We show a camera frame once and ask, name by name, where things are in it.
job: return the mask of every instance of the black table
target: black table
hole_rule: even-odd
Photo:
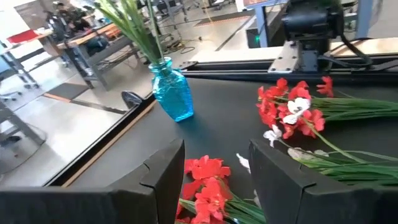
[[[233,192],[242,198],[253,198],[251,177],[241,167],[236,153],[248,155],[249,140],[263,139],[264,131],[255,104],[257,89],[271,83],[225,80],[188,79],[195,107],[195,115],[180,123],[170,119],[156,104],[133,128],[117,140],[96,162],[74,181],[72,187],[103,187],[135,169],[155,151],[176,138],[185,140],[186,158],[222,158],[230,166],[229,178]],[[362,98],[396,101],[394,87],[336,87],[345,93]],[[327,123],[322,132],[331,142],[345,150],[365,150],[398,156],[396,127],[398,119],[369,119],[345,123]],[[289,139],[304,149],[324,149],[318,139],[297,134]]]

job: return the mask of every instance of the red flower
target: red flower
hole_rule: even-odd
[[[325,125],[325,119],[322,118],[323,114],[322,111],[315,109],[312,112],[309,110],[304,111],[303,117],[310,122],[315,130],[322,131]],[[300,130],[306,136],[312,136],[313,138],[316,137],[315,133],[308,127],[307,124],[300,125]]]
[[[302,97],[311,100],[310,92],[306,89],[308,87],[305,81],[299,82],[295,87],[292,88],[288,95],[289,100],[296,99],[297,97]]]
[[[270,128],[273,124],[276,124],[277,110],[275,104],[263,99],[262,103],[257,106],[259,106],[259,115],[264,124],[268,125]]]
[[[271,99],[273,100],[276,96],[283,96],[289,90],[287,86],[287,81],[284,78],[280,78],[276,82],[276,86],[270,87],[268,90],[264,91],[264,87],[258,89],[259,99]]]
[[[284,139],[288,139],[289,137],[291,137],[294,134],[294,129],[297,127],[296,125],[289,125],[289,124],[285,124],[283,122],[281,122],[284,125],[285,128],[285,133],[283,135]]]
[[[198,159],[186,159],[184,163],[184,174],[192,172],[192,169],[198,165]]]
[[[201,180],[209,177],[224,178],[231,175],[231,169],[223,167],[222,163],[221,159],[209,159],[209,156],[205,155],[199,161],[194,162],[192,177],[195,180]]]
[[[195,193],[200,189],[202,185],[201,180],[194,180],[191,183],[184,184],[182,189],[182,198],[185,200],[190,200]]]
[[[321,94],[326,94],[328,97],[333,97],[333,80],[330,77],[322,77],[322,80],[325,82],[324,85],[317,85],[319,88],[317,92]]]
[[[192,223],[212,223],[210,222],[211,216],[222,221],[227,198],[232,198],[229,193],[228,195],[225,195],[225,193],[226,190],[222,190],[219,180],[214,177],[209,178],[201,192],[195,195],[197,198],[195,201],[197,215]]]

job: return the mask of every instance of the blue glass vase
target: blue glass vase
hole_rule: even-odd
[[[163,110],[176,122],[193,115],[193,101],[187,79],[180,70],[172,69],[172,59],[165,57],[158,65],[150,64],[155,74],[152,92]]]

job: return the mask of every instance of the wooden plank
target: wooden plank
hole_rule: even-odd
[[[69,178],[62,187],[68,187],[71,185],[79,176],[84,173],[91,165],[94,164],[119,138],[121,138],[129,129],[131,129],[141,118],[143,118],[157,103],[157,101],[153,101],[142,113],[140,113],[134,120],[132,120],[118,135],[115,136],[112,140],[110,140],[107,145],[104,146],[95,156],[93,156],[82,168],[80,168],[71,178]]]
[[[88,35],[85,35],[82,38],[78,38],[78,39],[74,39],[74,40],[68,41],[68,45],[70,47],[79,46],[80,44],[84,44],[85,42],[89,41],[90,39],[96,37],[97,34],[104,34],[105,32],[107,32],[107,31],[109,31],[111,29],[117,29],[117,28],[118,27],[116,27],[115,24],[109,24],[109,25],[107,25],[105,27],[102,27],[102,28],[98,29],[96,32],[92,32],[92,33],[90,33]],[[66,48],[64,43],[58,44],[57,47],[60,48],[60,49],[65,49]]]
[[[334,42],[331,44],[331,49],[342,44],[341,42]],[[398,37],[365,40],[355,44],[355,46],[362,52],[371,54],[389,54],[398,53]],[[201,51],[192,57],[191,61],[198,62],[228,62],[237,60],[273,60],[277,58],[282,51],[282,47],[266,47],[258,49],[244,49],[244,50],[221,50]],[[346,47],[342,47],[335,51],[333,55],[354,55],[352,51]]]

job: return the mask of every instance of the gray floor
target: gray floor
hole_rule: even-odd
[[[384,1],[383,12],[378,22],[371,28],[370,37],[380,38],[398,35],[398,27],[392,22],[396,4],[394,0]],[[212,9],[208,11],[210,16],[232,12],[236,12],[234,4],[225,5],[220,11]],[[193,7],[188,11],[190,21],[205,17],[206,14],[201,9]],[[176,22],[183,22],[182,14],[176,17]],[[191,40],[186,45],[195,47],[195,50],[186,54],[181,54],[180,51],[170,54],[169,56],[173,58],[175,65],[189,60],[201,50],[216,50],[238,27],[245,23],[245,20],[194,27],[197,22],[199,21],[178,25],[178,30],[183,39]],[[169,24],[170,21],[165,21],[160,26]],[[246,49],[245,28],[237,32],[221,50]],[[178,32],[172,26],[163,27],[162,32],[172,33],[176,38],[178,37]],[[47,140],[29,160],[17,169],[4,174],[0,186],[40,186],[46,183],[121,117],[120,114],[41,96],[63,82],[84,84],[80,76],[76,75],[75,69],[62,67],[59,60],[54,60],[38,68],[32,72],[32,75],[41,84],[41,89],[25,90],[22,87],[22,82],[14,76],[3,81],[0,93],[11,90],[23,91],[24,95],[18,101],[8,102],[7,104],[25,122],[43,130],[43,132],[37,132],[47,136]],[[109,71],[106,79],[110,83],[110,91],[105,91],[97,83],[94,83],[95,89],[87,90],[77,99],[126,110],[126,105],[120,97],[121,91],[130,90],[141,96],[146,96],[151,91],[152,74],[146,65],[138,62],[134,57]],[[32,153],[32,148],[26,147],[26,145],[29,145],[26,141],[23,140],[16,146],[16,149],[13,149],[18,155],[30,155]],[[0,166],[0,173],[15,165],[16,162],[10,162],[11,160],[13,160],[12,156],[8,157],[9,162],[2,161],[0,157],[0,163],[5,163],[5,165]]]

